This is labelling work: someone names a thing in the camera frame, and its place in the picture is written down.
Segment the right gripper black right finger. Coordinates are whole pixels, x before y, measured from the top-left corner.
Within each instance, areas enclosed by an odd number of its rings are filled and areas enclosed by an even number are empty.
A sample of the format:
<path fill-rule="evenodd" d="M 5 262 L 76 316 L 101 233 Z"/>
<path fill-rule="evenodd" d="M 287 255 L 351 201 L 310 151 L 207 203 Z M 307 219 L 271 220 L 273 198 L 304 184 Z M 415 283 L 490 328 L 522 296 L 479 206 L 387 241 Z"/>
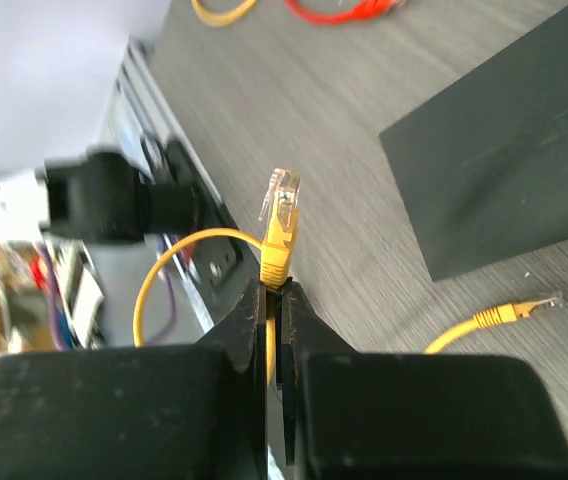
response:
<path fill-rule="evenodd" d="M 284 451 L 297 478 L 568 479 L 568 440 L 529 363 L 359 352 L 295 281 L 278 307 Z"/>

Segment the black network switch box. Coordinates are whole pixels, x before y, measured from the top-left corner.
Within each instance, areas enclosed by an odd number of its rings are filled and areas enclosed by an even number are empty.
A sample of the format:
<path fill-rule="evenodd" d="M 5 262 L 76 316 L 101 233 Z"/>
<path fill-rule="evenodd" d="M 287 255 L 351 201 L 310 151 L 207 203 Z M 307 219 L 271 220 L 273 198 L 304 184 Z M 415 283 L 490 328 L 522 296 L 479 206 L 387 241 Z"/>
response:
<path fill-rule="evenodd" d="M 433 280 L 568 240 L 568 6 L 380 142 Z"/>

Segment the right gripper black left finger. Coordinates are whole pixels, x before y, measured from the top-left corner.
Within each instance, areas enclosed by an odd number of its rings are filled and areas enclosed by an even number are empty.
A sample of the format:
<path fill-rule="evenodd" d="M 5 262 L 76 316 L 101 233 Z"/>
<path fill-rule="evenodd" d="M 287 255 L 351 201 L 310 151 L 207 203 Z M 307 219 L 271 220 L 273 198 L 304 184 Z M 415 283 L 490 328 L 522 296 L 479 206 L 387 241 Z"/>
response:
<path fill-rule="evenodd" d="M 0 479 L 264 479 L 266 292 L 197 342 L 0 358 Z"/>

